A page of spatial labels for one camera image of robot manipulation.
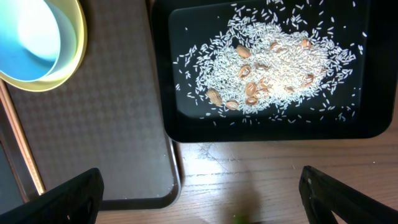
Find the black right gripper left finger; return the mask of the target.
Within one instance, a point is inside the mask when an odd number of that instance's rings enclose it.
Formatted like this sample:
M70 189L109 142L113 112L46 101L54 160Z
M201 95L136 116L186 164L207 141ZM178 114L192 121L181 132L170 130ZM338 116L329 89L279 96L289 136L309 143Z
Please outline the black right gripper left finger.
M82 223L96 222L103 201L101 172L92 168L1 215L1 223Z

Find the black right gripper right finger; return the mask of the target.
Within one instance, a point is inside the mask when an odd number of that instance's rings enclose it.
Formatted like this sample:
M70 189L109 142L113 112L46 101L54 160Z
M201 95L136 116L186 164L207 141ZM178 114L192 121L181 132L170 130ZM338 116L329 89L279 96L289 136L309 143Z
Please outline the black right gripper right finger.
M310 223L397 223L397 210L351 188L320 170L305 166L299 192Z

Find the wooden chopstick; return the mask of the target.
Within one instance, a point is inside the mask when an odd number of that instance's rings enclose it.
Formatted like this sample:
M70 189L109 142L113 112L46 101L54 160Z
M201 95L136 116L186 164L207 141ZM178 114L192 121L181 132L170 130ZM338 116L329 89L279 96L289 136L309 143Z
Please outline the wooden chopstick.
M22 158L27 166L27 170L29 171L30 177L33 180L35 185L36 192L39 195L42 195L45 192L45 187L42 182L39 170L34 161L34 157L30 150L29 144L25 137L24 130L21 126L21 122L16 113L14 104L8 92L6 84L1 80L1 102L6 111L7 118L10 121L12 131L14 136L16 137L17 145L19 147L19 151L22 154Z

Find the yellow round plate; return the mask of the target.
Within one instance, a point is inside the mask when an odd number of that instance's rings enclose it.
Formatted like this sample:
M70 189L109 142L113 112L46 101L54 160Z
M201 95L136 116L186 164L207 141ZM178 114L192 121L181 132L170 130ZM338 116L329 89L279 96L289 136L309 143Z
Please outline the yellow round plate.
M6 83L25 91L41 92L52 90L65 83L80 66L87 45L87 27L83 8L78 0L48 0L48 2L59 7L70 19L75 30L77 47L72 61L63 69L52 75L42 77L33 82L21 82L11 79L1 73L1 79Z

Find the light blue bowl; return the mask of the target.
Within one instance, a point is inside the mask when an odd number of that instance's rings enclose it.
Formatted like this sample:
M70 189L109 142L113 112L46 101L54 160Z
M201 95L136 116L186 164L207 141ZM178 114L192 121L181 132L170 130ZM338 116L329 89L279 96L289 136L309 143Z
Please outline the light blue bowl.
M70 19L44 0L1 0L1 73L33 82L60 71L75 56Z

